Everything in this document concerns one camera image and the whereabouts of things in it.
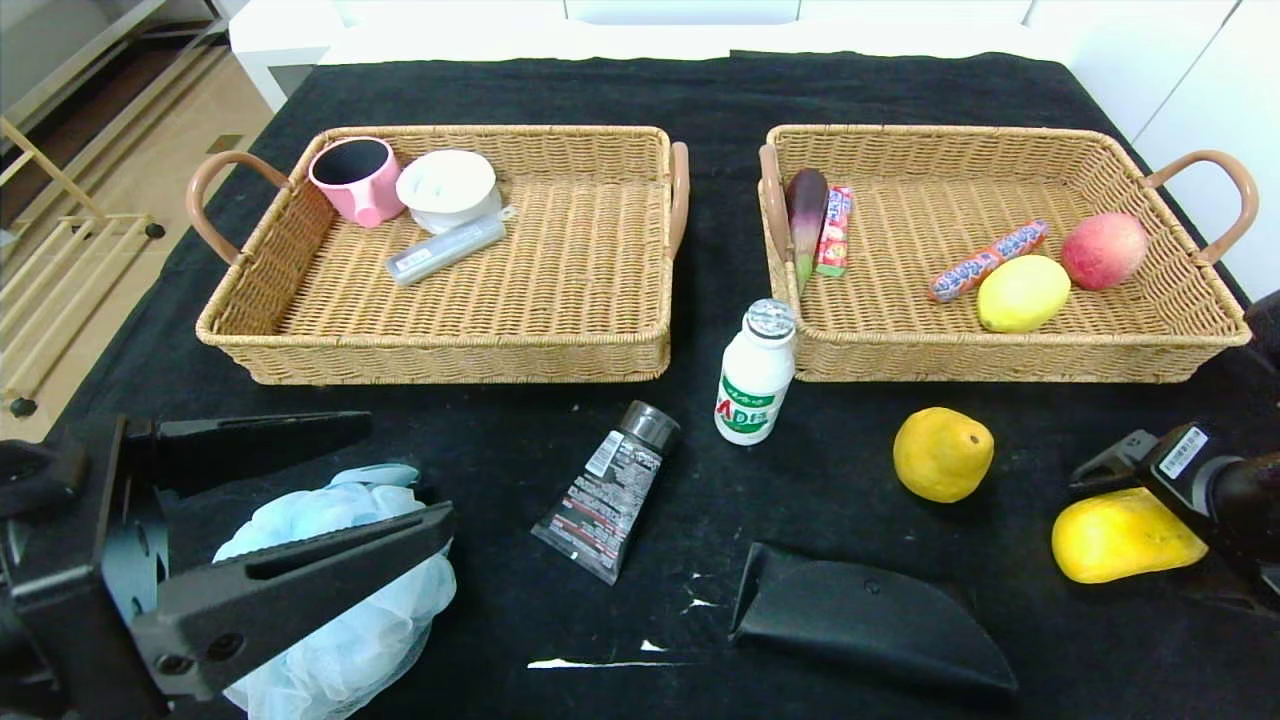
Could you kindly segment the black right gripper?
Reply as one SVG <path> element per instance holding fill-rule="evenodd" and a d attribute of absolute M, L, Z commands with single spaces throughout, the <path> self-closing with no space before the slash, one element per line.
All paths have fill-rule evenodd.
<path fill-rule="evenodd" d="M 1247 496 L 1245 460 L 1229 455 L 1199 423 L 1165 436 L 1134 430 L 1076 468 L 1069 488 L 1130 488 L 1151 492 L 1207 546 L 1245 551 L 1238 528 Z"/>

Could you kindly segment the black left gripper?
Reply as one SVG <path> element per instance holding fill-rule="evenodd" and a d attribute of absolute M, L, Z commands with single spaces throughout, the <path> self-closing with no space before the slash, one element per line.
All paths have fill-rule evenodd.
<path fill-rule="evenodd" d="M 451 502 L 202 565 L 157 588 L 166 534 L 129 511 L 132 477 L 191 497 L 371 430 L 366 411 L 151 421 L 131 433 L 109 416 L 40 443 L 4 441 L 3 716 L 161 719 L 165 696 L 210 701 L 442 551 L 457 525 Z"/>

